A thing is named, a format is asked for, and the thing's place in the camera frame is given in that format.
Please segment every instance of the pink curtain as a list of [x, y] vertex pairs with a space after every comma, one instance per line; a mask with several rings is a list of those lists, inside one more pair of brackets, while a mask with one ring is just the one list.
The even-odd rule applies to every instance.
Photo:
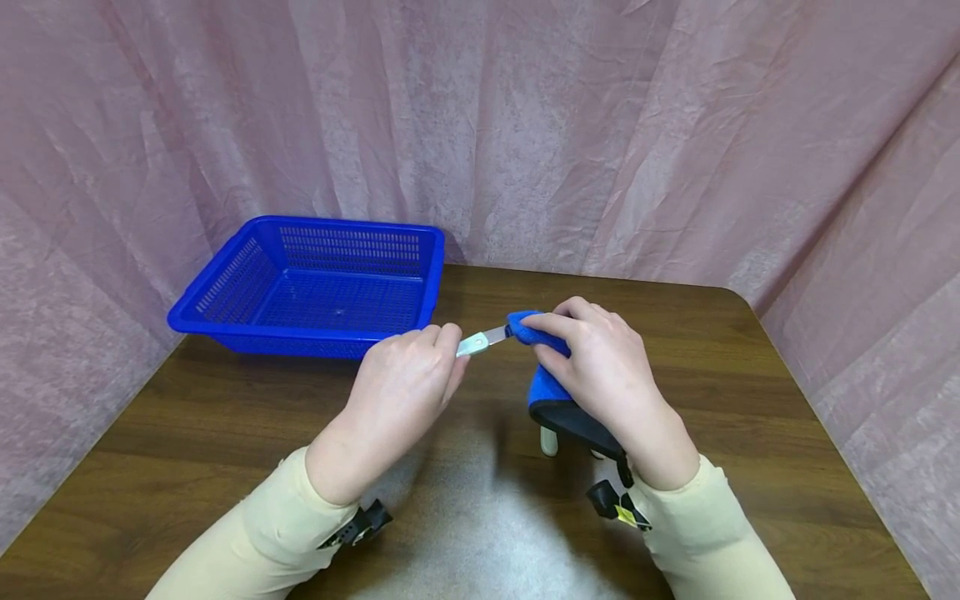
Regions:
[[0, 5], [0, 547], [263, 213], [729, 287], [927, 589], [960, 586], [960, 3]]

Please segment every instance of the hand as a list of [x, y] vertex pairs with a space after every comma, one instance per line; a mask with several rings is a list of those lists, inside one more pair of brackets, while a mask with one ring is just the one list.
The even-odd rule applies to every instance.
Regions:
[[643, 339], [619, 315], [577, 297], [523, 324], [566, 340], [569, 358], [536, 345], [538, 360], [617, 438], [647, 485], [676, 490], [693, 479], [700, 455], [654, 382]]
[[427, 432], [460, 386], [468, 357], [463, 332], [429, 325], [367, 352], [347, 406], [306, 453], [307, 476], [331, 504], [356, 501]]

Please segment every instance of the wooden table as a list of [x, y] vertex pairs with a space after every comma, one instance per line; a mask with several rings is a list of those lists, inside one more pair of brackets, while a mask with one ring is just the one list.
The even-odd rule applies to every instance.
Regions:
[[[725, 469], [800, 598], [926, 597], [749, 306], [732, 292], [448, 266], [438, 323], [469, 334], [580, 294], [643, 335], [666, 398]], [[293, 598], [667, 598], [634, 530], [584, 497], [609, 461], [540, 454], [534, 368], [474, 357], [428, 439], [370, 496], [396, 521]], [[344, 404], [356, 365], [189, 337], [0, 559], [0, 598], [142, 598], [194, 538]]]

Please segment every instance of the forearm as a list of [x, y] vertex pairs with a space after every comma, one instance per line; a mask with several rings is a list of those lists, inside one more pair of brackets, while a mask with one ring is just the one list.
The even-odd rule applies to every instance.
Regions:
[[794, 597], [723, 470], [705, 457], [679, 490], [660, 492], [638, 480], [629, 494], [653, 525], [644, 541], [678, 600]]
[[240, 504], [180, 555], [148, 600], [279, 600], [330, 564], [338, 546], [318, 550], [356, 513], [323, 500], [304, 457], [293, 452]]

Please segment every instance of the finger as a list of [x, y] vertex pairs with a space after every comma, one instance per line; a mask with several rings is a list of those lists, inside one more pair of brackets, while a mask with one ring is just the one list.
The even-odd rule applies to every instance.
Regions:
[[568, 342], [576, 337], [580, 325], [574, 319], [558, 315], [557, 313], [539, 313], [530, 315], [520, 321], [520, 324], [546, 331], [558, 338], [563, 338]]
[[450, 372], [450, 378], [446, 380], [446, 391], [444, 392], [444, 407], [456, 393], [457, 388], [464, 381], [464, 375], [467, 373], [467, 365], [470, 362], [470, 355], [458, 357], [453, 361], [453, 371]]
[[597, 311], [597, 313], [600, 314], [600, 315], [603, 316], [603, 317], [606, 317], [606, 318], [608, 318], [608, 319], [610, 319], [610, 318], [612, 317], [612, 315], [610, 314], [610, 311], [609, 311], [609, 310], [607, 310], [606, 308], [604, 308], [604, 307], [601, 306], [600, 304], [597, 304], [596, 302], [591, 302], [591, 303], [590, 303], [590, 307], [593, 308], [593, 310]]
[[423, 328], [423, 331], [418, 336], [418, 340], [433, 346], [437, 343], [437, 336], [440, 335], [440, 326], [430, 324]]
[[396, 339], [402, 342], [415, 342], [423, 332], [419, 329], [411, 329], [403, 335], [395, 335], [392, 339]]
[[444, 325], [438, 332], [434, 347], [443, 351], [444, 356], [454, 356], [457, 353], [457, 347], [460, 346], [460, 340], [464, 337], [464, 331], [455, 323]]
[[553, 312], [573, 317], [579, 321], [596, 322], [600, 319], [600, 313], [593, 306], [579, 296], [574, 296], [569, 300], [564, 300], [553, 309]]
[[534, 344], [534, 353], [537, 355], [540, 364], [556, 377], [562, 386], [569, 388], [567, 384], [570, 383], [570, 375], [572, 374], [570, 359], [545, 344]]

